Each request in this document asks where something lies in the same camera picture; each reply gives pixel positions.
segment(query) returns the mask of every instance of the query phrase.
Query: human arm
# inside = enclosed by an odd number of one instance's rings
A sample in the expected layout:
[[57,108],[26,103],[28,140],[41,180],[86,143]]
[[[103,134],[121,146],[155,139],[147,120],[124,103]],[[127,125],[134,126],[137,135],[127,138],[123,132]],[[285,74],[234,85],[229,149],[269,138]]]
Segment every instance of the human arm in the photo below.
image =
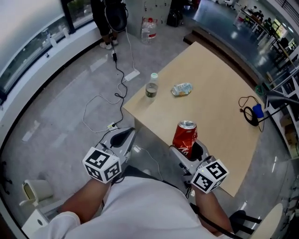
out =
[[74,212],[81,223],[90,221],[99,209],[109,187],[110,183],[104,184],[91,179],[62,205],[60,212]]
[[[196,205],[199,208],[200,213],[209,219],[210,221],[214,222],[218,226],[222,227],[223,229],[233,232],[231,227],[229,218],[225,214],[224,210],[221,208],[217,198],[215,197],[214,193],[210,192],[208,194],[202,192],[198,188],[192,185],[192,188],[195,191],[195,201]],[[214,236],[220,236],[222,233],[217,229],[210,226],[204,220],[199,217],[201,224],[208,229]]]

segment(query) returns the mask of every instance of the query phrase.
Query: white shirt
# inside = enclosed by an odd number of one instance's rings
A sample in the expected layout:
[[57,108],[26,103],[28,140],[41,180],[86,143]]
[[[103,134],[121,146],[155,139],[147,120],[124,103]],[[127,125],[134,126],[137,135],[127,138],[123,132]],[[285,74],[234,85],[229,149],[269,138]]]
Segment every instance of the white shirt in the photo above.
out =
[[216,239],[201,225],[180,190],[138,177],[125,177],[111,187],[101,216],[81,225],[75,213],[64,212],[36,231],[33,238]]

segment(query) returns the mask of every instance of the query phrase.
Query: red soda can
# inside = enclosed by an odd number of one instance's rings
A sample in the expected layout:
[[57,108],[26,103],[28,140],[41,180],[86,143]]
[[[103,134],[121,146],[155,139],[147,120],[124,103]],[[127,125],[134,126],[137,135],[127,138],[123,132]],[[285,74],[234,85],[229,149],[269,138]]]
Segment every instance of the red soda can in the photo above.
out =
[[196,139],[196,124],[192,121],[183,120],[178,123],[172,144],[190,159],[192,154],[192,146]]

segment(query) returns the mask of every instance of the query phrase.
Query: sneaker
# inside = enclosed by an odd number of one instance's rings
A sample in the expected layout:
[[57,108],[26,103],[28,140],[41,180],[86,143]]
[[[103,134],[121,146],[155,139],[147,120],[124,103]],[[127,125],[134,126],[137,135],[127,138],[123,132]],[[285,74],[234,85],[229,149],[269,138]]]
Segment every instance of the sneaker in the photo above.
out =
[[112,49],[112,45],[111,45],[111,44],[106,45],[105,42],[101,42],[101,43],[100,43],[100,47],[101,47],[101,48],[104,48],[104,49],[107,49],[107,50],[111,50],[111,49]]
[[145,173],[145,174],[147,174],[147,175],[149,175],[149,176],[151,176],[151,173],[150,173],[150,171],[148,170],[148,169],[145,169],[144,171],[142,171],[143,173]]
[[116,40],[112,40],[112,44],[114,45],[114,46],[117,46],[118,45],[118,40],[116,39]]

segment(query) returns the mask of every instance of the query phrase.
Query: backpack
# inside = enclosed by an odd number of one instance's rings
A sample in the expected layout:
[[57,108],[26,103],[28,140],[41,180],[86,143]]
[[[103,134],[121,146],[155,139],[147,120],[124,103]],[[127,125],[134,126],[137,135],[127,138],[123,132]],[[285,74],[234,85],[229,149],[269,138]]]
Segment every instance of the backpack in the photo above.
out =
[[183,20],[183,14],[176,9],[171,9],[168,18],[167,18],[167,25],[172,27],[178,27]]

